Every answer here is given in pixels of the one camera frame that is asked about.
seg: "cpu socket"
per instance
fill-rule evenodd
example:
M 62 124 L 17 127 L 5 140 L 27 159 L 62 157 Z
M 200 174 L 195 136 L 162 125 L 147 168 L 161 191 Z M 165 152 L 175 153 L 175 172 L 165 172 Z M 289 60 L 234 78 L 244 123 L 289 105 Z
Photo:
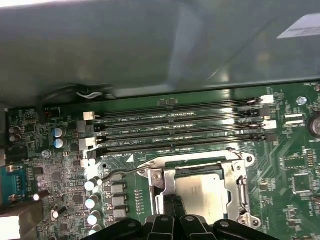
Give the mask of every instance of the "cpu socket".
M 247 168 L 254 163 L 252 154 L 228 148 L 158 157 L 141 164 L 152 167 L 138 174 L 148 179 L 153 215 L 165 214 L 165 196 L 177 195 L 188 215 L 202 216 L 209 225 L 230 219 L 258 228 L 247 185 Z

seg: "screw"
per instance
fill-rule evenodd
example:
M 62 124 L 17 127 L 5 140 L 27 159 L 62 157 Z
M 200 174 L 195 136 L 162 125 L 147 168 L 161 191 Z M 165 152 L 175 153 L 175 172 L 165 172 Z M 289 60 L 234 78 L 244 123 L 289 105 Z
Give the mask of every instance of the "screw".
M 254 220 L 254 221 L 252 222 L 252 224 L 253 224 L 253 226 L 257 227 L 257 226 L 259 225 L 259 221 Z
M 305 105 L 308 102 L 308 99 L 305 96 L 300 96 L 296 99 L 298 105 Z
M 222 222 L 220 222 L 220 225 L 221 225 L 221 227 L 224 227 L 224 228 L 227 228 L 227 227 L 229 227 L 229 226 L 230 226 L 230 224 L 229 224 L 229 223 L 227 223 L 226 221 L 222 221 Z
M 160 180 L 160 179 L 162 178 L 161 172 L 155 171 L 155 172 L 152 174 L 152 178 L 155 179 L 155 180 Z
M 42 151 L 41 156 L 42 156 L 44 159 L 47 159 L 47 158 L 50 157 L 50 152 L 47 151 L 47 150 L 44 150 L 44 151 Z
M 195 220 L 195 218 L 193 216 L 187 216 L 185 217 L 185 220 L 187 220 L 188 222 L 192 222 L 193 220 Z
M 248 162 L 248 163 L 251 163 L 252 162 L 252 157 L 251 156 L 248 156 L 247 158 L 246 158 L 246 161 Z

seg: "capacitor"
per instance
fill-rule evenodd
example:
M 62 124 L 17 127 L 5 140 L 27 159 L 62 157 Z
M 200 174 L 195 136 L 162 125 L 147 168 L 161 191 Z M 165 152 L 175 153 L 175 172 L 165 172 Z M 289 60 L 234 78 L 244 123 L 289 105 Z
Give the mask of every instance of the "capacitor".
M 12 136 L 10 136 L 9 141 L 11 143 L 20 142 L 21 141 L 21 136 L 20 135 L 12 135 Z
M 92 234 L 95 234 L 95 233 L 97 233 L 97 232 L 99 232 L 99 231 L 101 231 L 101 230 L 102 230 L 102 226 L 96 224 L 96 225 L 94 225 L 94 226 L 92 227 L 92 229 L 89 231 L 89 236 L 91 236 Z
M 62 128 L 59 128 L 59 127 L 55 128 L 55 129 L 53 130 L 53 136 L 54 136 L 55 138 L 64 137 L 66 134 L 67 134 L 67 133 L 66 133 L 66 130 L 64 130 L 64 129 L 62 129 Z
M 99 202 L 99 197 L 96 194 L 93 194 L 89 197 L 87 201 L 85 201 L 85 206 L 88 209 L 93 209 Z
M 21 128 L 19 126 L 10 127 L 9 128 L 9 133 L 10 134 L 14 134 L 14 135 L 20 134 L 21 133 Z
M 95 176 L 94 178 L 91 178 L 84 184 L 84 188 L 87 191 L 92 191 L 96 186 L 101 186 L 102 185 L 102 180 L 100 177 Z
M 50 192 L 48 190 L 41 190 L 38 191 L 35 195 L 33 195 L 33 200 L 40 201 L 50 195 Z
M 88 224 L 90 224 L 91 226 L 94 226 L 97 224 L 97 222 L 100 218 L 101 218 L 101 213 L 97 210 L 94 210 L 88 216 L 88 219 L 87 219 Z
M 95 165 L 96 162 L 97 162 L 97 161 L 96 161 L 94 158 L 90 158 L 90 159 L 88 160 L 88 164 L 89 164 L 90 166 Z
M 68 211 L 66 206 L 62 206 L 60 207 L 58 210 L 55 210 L 52 213 L 52 217 L 54 217 L 55 219 L 59 218 L 61 215 L 65 214 Z
M 67 144 L 68 142 L 64 138 L 57 138 L 56 140 L 54 140 L 54 143 L 53 143 L 56 149 L 64 148 L 65 146 L 67 146 Z

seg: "black cable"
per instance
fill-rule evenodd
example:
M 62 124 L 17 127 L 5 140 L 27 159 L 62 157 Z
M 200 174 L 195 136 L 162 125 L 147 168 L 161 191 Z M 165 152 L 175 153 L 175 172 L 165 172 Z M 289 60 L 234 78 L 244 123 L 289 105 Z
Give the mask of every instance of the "black cable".
M 71 94 L 76 95 L 77 93 L 81 93 L 85 95 L 92 92 L 103 93 L 104 99 L 109 99 L 109 100 L 116 99 L 116 97 L 112 93 L 113 87 L 110 84 L 101 84 L 101 85 L 94 85 L 94 86 L 77 84 L 77 85 L 61 88 L 38 97 L 35 109 L 36 109 L 36 113 L 38 114 L 40 123 L 41 124 L 46 123 L 44 105 L 47 104 L 50 100 L 53 100 L 62 96 L 71 95 Z
M 85 85 L 74 85 L 74 86 L 68 86 L 65 88 L 61 88 L 55 91 L 52 91 L 50 93 L 44 94 L 40 96 L 36 103 L 36 112 L 38 114 L 38 118 L 41 124 L 46 123 L 46 116 L 44 111 L 44 105 L 48 103 L 52 99 L 59 98 L 61 96 L 66 96 L 70 94 L 76 94 L 77 92 L 80 93 L 87 93 L 89 91 L 88 87 Z

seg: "motherboard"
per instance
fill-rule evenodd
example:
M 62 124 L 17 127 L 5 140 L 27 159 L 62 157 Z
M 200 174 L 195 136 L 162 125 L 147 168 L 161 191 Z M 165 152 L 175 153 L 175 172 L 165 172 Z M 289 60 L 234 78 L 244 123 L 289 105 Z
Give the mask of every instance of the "motherboard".
M 10 147 L 0 166 L 4 205 L 42 202 L 38 240 L 81 240 L 163 213 L 157 196 L 168 191 L 168 171 L 186 211 L 207 222 L 222 216 L 280 240 L 320 239 L 318 82 L 47 106 L 43 114 L 44 124 L 35 108 L 7 112 Z M 190 168 L 199 165 L 201 175 Z M 132 173 L 104 180 L 120 169 Z M 241 172 L 236 183 L 212 191 L 228 171 Z M 193 183 L 202 186 L 195 199 L 214 202 L 192 206 Z

